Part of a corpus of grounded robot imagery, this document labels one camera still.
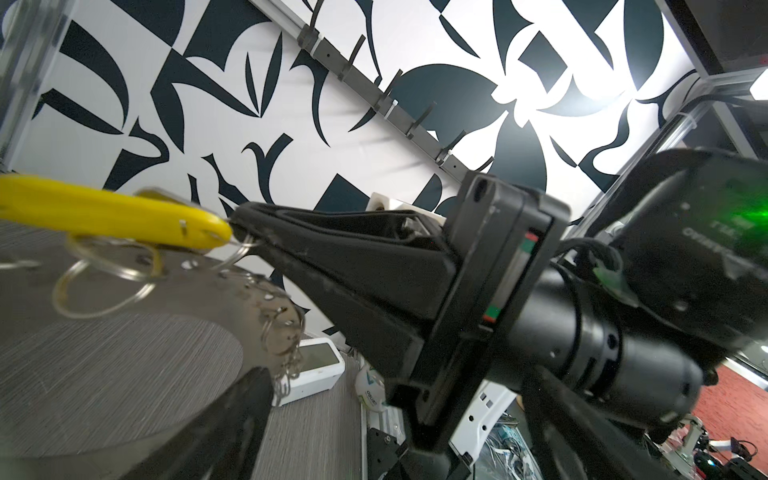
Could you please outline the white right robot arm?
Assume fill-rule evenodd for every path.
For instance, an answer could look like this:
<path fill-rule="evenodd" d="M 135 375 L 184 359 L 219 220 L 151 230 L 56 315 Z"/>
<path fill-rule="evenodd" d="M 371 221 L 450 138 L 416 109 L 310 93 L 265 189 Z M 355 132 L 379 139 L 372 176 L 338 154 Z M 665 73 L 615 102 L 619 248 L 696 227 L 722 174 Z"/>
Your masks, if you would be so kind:
<path fill-rule="evenodd" d="M 239 239 L 384 378 L 414 446 L 449 443 L 483 381 L 542 367 L 645 430 L 767 337 L 767 163 L 673 149 L 631 169 L 582 237 L 541 191 L 468 174 L 443 224 L 414 211 L 240 205 Z"/>

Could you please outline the yellow key tag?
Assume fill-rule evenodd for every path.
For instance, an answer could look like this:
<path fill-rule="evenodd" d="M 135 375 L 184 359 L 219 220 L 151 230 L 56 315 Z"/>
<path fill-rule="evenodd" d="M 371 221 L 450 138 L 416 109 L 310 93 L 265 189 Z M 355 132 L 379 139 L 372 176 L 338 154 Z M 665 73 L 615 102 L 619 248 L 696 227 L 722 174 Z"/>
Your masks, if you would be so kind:
<path fill-rule="evenodd" d="M 78 235 L 208 250 L 227 244 L 229 223 L 183 204 L 19 174 L 1 176 L 1 218 Z"/>

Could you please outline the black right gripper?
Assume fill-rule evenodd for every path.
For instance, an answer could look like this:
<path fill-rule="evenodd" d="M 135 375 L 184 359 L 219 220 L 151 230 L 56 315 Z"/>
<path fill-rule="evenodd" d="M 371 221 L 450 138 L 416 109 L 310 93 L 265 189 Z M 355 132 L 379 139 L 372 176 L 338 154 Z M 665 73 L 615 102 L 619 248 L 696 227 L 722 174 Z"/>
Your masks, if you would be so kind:
<path fill-rule="evenodd" d="M 414 210 L 328 213 L 266 203 L 231 215 L 385 378 L 411 445 L 440 453 L 560 243 L 567 203 L 465 177 L 443 233 Z"/>

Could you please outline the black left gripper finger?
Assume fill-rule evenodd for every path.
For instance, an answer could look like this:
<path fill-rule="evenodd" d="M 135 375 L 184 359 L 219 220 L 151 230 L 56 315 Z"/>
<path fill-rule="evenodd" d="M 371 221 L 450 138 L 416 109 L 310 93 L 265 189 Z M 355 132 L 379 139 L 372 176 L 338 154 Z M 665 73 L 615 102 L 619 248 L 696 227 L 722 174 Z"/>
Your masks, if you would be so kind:
<path fill-rule="evenodd" d="M 249 479 L 273 402 L 268 369 L 255 367 L 124 479 Z"/>

